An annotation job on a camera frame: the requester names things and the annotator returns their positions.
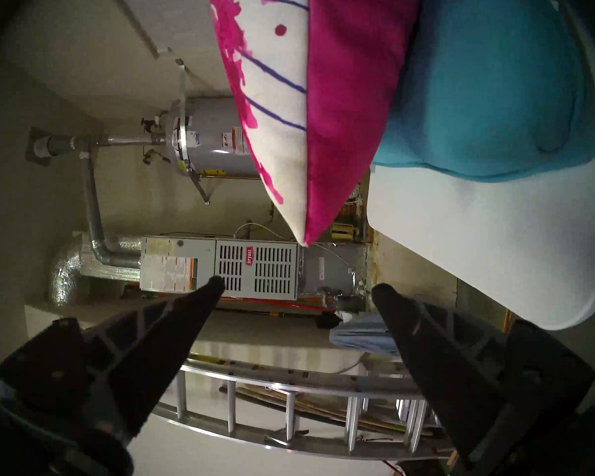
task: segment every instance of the white pillow with pink pattern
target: white pillow with pink pattern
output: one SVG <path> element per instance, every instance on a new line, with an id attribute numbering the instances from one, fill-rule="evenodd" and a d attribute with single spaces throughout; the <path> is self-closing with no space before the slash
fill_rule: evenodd
<path id="1" fill-rule="evenodd" d="M 210 3 L 256 167 L 307 246 L 370 166 L 419 0 Z"/>

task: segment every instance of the blue pillow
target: blue pillow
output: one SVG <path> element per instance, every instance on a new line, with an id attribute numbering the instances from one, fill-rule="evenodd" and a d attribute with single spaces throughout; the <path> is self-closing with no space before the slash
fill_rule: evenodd
<path id="1" fill-rule="evenodd" d="M 595 91 L 550 0 L 422 0 L 373 163 L 503 181 L 595 156 Z"/>

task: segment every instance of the ladder rung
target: ladder rung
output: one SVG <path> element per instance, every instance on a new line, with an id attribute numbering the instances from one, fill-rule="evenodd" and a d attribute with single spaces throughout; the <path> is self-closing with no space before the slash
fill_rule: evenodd
<path id="1" fill-rule="evenodd" d="M 421 432 L 423 431 L 423 423 L 425 422 L 425 415 L 428 412 L 428 402 L 426 400 L 419 400 L 417 402 L 418 409 L 416 419 L 414 420 L 414 429 L 412 431 L 412 438 L 410 441 L 410 452 L 413 454 L 419 447 L 421 440 Z"/>
<path id="2" fill-rule="evenodd" d="M 183 419 L 187 412 L 187 389 L 185 387 L 185 372 L 179 370 L 174 377 L 174 390 L 176 391 L 176 416 Z"/>
<path id="3" fill-rule="evenodd" d="M 227 431 L 231 434 L 236 429 L 236 381 L 227 381 L 227 403 L 229 414 L 227 417 Z"/>
<path id="4" fill-rule="evenodd" d="M 296 393 L 287 392 L 287 442 L 293 440 L 296 420 Z"/>
<path id="5" fill-rule="evenodd" d="M 346 409 L 346 443 L 348 451 L 352 452 L 357 443 L 357 429 L 359 427 L 359 412 L 362 405 L 362 398 L 349 397 L 348 408 Z"/>

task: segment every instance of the electrical wire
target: electrical wire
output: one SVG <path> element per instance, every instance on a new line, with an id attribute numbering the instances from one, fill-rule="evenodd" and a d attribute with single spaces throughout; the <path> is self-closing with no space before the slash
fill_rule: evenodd
<path id="1" fill-rule="evenodd" d="M 247 227 L 248 225 L 255 225 L 255 226 L 257 226 L 257 227 L 261 227 L 261 228 L 265 229 L 267 232 L 271 232 L 271 233 L 272 233 L 274 236 L 276 236 L 276 237 L 280 237 L 282 240 L 287 240 L 287 239 L 285 239 L 283 236 L 281 236 L 280 234 L 276 234 L 276 233 L 275 233 L 273 230 L 271 230 L 271 229 L 269 229 L 269 228 L 265 227 L 264 225 L 260 225 L 259 223 L 252 223 L 252 222 L 245 223 L 244 225 L 241 225 L 241 226 L 239 226 L 239 227 L 238 227 L 238 230 L 236 230 L 236 232 L 233 234 L 233 237 L 232 237 L 232 239 L 235 239 L 235 238 L 236 238 L 236 236 L 238 235 L 238 232 L 239 232 L 241 229 L 243 229 L 244 227 Z M 331 253 L 331 254 L 333 254 L 333 255 L 334 255 L 334 256 L 335 256 L 337 259 L 340 259 L 340 260 L 341 260 L 343 263 L 345 263 L 347 266 L 349 266 L 350 268 L 352 268 L 352 269 L 355 271 L 355 273 L 357 274 L 357 276 L 359 276 L 359 278 L 361 278 L 361 279 L 362 279 L 362 281 L 363 281 L 363 283 L 364 283 L 364 285 L 365 285 L 365 283 L 366 283 L 366 278 L 365 278 L 364 276 L 362 276 L 361 274 L 359 274 L 359 272 L 357 271 L 357 269 L 355 269 L 355 266 L 353 266 L 351 263 L 349 263 L 348 261 L 346 261 L 346 260 L 345 260 L 345 259 L 344 259 L 342 256 L 340 256 L 339 254 L 337 254 L 337 253 L 334 253 L 333 251 L 331 251 L 330 249 L 328 249 L 328 247 L 325 247 L 325 246 L 321 245 L 321 244 L 320 244 L 320 243 L 318 243 L 318 242 L 313 242 L 313 245 L 314 245 L 314 246 L 316 246 L 316 247 L 319 247 L 319 248 L 321 248 L 321 249 L 324 249 L 325 251 L 328 251 L 328 252 L 330 252 L 330 253 Z"/>
<path id="2" fill-rule="evenodd" d="M 383 462 L 386 466 L 388 466 L 390 469 L 392 469 L 392 471 L 394 471 L 395 473 L 399 474 L 400 476 L 405 476 L 405 473 L 399 471 L 399 469 L 395 468 L 388 461 L 381 461 L 381 462 Z"/>
<path id="3" fill-rule="evenodd" d="M 335 256 L 337 259 L 341 260 L 343 263 L 346 263 L 346 265 L 347 265 L 347 266 L 349 266 L 349 267 L 351 267 L 351 268 L 352 268 L 352 269 L 355 271 L 355 273 L 357 274 L 357 276 L 359 276 L 359 278 L 361 278 L 361 279 L 362 279 L 362 281 L 363 281 L 363 283 L 364 283 L 364 285 L 365 285 L 365 283 L 366 283 L 366 278 L 364 278 L 362 275 L 360 275 L 360 274 L 359 274 L 359 272 L 357 271 L 357 269 L 355 269 L 355 267 L 354 267 L 354 266 L 353 266 L 351 263 L 349 263 L 348 261 L 346 261 L 346 260 L 345 260 L 345 259 L 344 259 L 342 256 L 340 256 L 340 255 L 339 255 L 339 254 L 337 254 L 337 253 L 334 253 L 333 251 L 331 251 L 330 249 L 328 249 L 328 247 L 325 247 L 325 246 L 323 246 L 323 245 L 321 245 L 321 244 L 319 244 L 319 243 L 317 243 L 317 242 L 313 242 L 313 245 L 314 245 L 314 246 L 316 246 L 316 247 L 319 247 L 319 248 L 321 248 L 321 249 L 324 249 L 325 251 L 328 251 L 328 252 L 330 252 L 330 253 L 331 253 L 331 254 L 333 254 L 333 255 L 334 255 L 334 256 Z"/>
<path id="4" fill-rule="evenodd" d="M 265 229 L 267 232 L 271 232 L 271 233 L 272 233 L 274 236 L 276 236 L 276 237 L 280 237 L 282 240 L 288 240 L 288 239 L 285 239 L 285 238 L 284 238 L 283 236 L 281 236 L 280 234 L 276 234 L 276 233 L 275 233 L 273 230 L 271 230 L 271 229 L 269 229 L 269 228 L 265 227 L 264 225 L 260 225 L 259 223 L 253 223 L 252 221 L 249 221 L 249 223 L 245 223 L 244 225 L 241 225 L 241 226 L 239 226 L 239 227 L 238 227 L 238 230 L 236 230 L 236 231 L 234 232 L 234 234 L 233 234 L 233 236 L 232 236 L 232 239 L 235 239 L 235 238 L 236 238 L 236 236 L 238 235 L 238 232 L 239 232 L 241 229 L 243 229 L 243 228 L 245 228 L 245 227 L 248 227 L 249 225 L 255 225 L 256 227 L 261 227 L 261 228 Z"/>
<path id="5" fill-rule="evenodd" d="M 346 367 L 342 370 L 338 370 L 336 372 L 330 372 L 330 373 L 333 375 L 343 374 L 344 372 L 348 372 L 351 368 L 357 367 L 361 362 L 362 362 L 362 359 L 359 358 L 359 360 L 357 360 L 355 363 L 353 363 L 350 367 Z"/>

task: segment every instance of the gray water heater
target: gray water heater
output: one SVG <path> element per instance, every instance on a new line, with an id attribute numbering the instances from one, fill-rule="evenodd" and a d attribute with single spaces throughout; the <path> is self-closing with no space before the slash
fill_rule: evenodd
<path id="1" fill-rule="evenodd" d="M 170 160 L 182 175 L 193 170 L 202 177 L 259 179 L 238 117 L 229 98 L 187 99 L 186 146 L 181 146 L 180 101 L 165 115 Z"/>

